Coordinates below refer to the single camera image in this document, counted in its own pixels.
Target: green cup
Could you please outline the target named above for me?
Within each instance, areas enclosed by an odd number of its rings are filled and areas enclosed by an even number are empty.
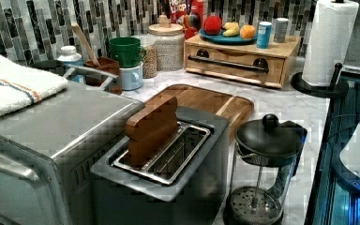
[[[111,58],[119,62],[120,68],[134,68],[147,54],[140,40],[135,37],[116,37],[110,40]]]

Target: apple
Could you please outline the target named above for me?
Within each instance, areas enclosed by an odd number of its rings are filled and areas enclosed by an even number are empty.
[[[203,30],[207,35],[218,35],[221,30],[222,20],[219,16],[209,16],[203,22]]]

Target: kitchen counter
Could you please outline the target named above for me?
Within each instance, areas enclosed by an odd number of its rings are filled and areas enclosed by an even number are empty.
[[[294,71],[303,70],[303,64],[298,61]],[[143,86],[134,91],[124,91],[123,96],[146,101],[159,91],[173,84],[190,84],[248,98],[254,102],[254,112],[249,120],[262,119],[267,113],[274,113],[280,123],[292,120],[307,129],[308,135],[300,159],[297,175],[292,178],[288,196],[284,206],[284,218],[282,224],[300,225],[304,224],[308,209],[308,200],[314,179],[315,168],[323,137],[323,128],[326,120],[329,99],[311,97],[294,90],[290,86],[290,79],[285,82],[280,90],[264,87],[229,82],[220,79],[201,76],[185,72],[184,70],[159,72],[155,78],[144,79]],[[234,142],[230,145],[230,156],[233,155]],[[229,158],[229,173],[232,170],[232,157]],[[237,171],[235,177],[240,174],[255,176],[256,168],[246,165],[243,167],[247,173]],[[222,221],[223,205],[217,214],[215,225],[224,224]]]

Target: striped dish towel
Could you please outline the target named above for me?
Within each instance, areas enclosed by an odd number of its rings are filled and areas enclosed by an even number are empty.
[[[0,55],[0,116],[37,103],[67,86],[68,80],[63,77],[22,67]]]

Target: banana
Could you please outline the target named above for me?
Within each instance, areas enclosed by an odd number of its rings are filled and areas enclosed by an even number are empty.
[[[237,36],[239,34],[239,30],[226,30],[223,32],[223,36],[224,37],[233,37],[233,36]]]
[[[238,22],[226,22],[223,26],[225,30],[233,30],[239,28]]]
[[[223,33],[224,37],[233,37],[233,36],[237,36],[239,34],[238,22],[226,22],[224,24],[223,28],[226,30]]]

